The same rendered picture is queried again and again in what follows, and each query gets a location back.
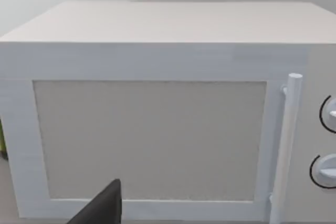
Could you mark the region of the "pale microwave oven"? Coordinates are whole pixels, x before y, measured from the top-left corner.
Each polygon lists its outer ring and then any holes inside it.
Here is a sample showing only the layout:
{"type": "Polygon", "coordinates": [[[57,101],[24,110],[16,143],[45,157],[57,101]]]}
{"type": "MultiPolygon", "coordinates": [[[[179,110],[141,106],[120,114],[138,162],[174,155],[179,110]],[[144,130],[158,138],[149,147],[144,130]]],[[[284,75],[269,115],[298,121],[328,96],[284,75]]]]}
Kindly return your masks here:
{"type": "MultiPolygon", "coordinates": [[[[303,2],[76,1],[62,3],[21,25],[1,37],[2,42],[307,46],[307,64],[299,73],[303,80],[281,224],[336,224],[336,189],[319,188],[309,177],[317,155],[336,154],[336,134],[325,130],[319,120],[324,99],[336,97],[336,14],[303,2]]],[[[286,85],[280,89],[284,99],[286,85]]],[[[252,222],[269,223],[280,136],[281,130],[273,149],[268,215],[252,222]]]]}

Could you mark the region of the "white microwave knob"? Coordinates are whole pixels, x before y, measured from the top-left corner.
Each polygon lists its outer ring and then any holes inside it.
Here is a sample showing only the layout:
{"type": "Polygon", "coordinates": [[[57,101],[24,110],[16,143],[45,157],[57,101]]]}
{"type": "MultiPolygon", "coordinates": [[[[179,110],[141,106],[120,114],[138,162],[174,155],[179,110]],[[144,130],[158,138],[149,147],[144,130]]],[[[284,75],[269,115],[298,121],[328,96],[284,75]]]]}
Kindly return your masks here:
{"type": "Polygon", "coordinates": [[[336,189],[336,154],[317,155],[310,164],[309,177],[319,188],[336,189]]]}
{"type": "Polygon", "coordinates": [[[319,109],[319,120],[325,130],[336,134],[336,97],[329,95],[324,99],[319,109]]]}

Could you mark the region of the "pale microwave door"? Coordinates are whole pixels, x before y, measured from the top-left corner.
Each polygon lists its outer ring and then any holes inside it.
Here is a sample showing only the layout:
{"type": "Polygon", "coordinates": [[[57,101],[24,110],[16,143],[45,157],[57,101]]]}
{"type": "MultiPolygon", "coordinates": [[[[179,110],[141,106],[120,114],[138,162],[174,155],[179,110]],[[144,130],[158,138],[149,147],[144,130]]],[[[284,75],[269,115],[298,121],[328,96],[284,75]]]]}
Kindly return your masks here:
{"type": "Polygon", "coordinates": [[[19,216],[68,219],[113,179],[128,220],[262,221],[305,45],[0,43],[19,216]]]}

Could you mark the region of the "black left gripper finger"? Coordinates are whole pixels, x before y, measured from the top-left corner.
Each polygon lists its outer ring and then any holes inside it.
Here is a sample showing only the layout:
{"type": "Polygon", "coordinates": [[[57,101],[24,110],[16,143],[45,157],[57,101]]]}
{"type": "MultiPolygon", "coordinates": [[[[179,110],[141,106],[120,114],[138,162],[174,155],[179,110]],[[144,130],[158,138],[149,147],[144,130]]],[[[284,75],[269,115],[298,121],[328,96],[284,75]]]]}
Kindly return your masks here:
{"type": "Polygon", "coordinates": [[[121,180],[114,179],[66,224],[121,224],[121,180]]]}

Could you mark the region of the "green bottle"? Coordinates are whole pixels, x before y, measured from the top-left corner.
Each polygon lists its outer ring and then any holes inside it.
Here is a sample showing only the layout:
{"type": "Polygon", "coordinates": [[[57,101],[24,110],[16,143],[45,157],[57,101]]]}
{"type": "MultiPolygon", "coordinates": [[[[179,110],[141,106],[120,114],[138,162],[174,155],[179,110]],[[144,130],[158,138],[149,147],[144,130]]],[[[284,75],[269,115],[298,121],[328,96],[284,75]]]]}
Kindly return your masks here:
{"type": "Polygon", "coordinates": [[[4,160],[8,160],[8,154],[6,150],[6,144],[1,120],[0,120],[0,155],[4,160]]]}

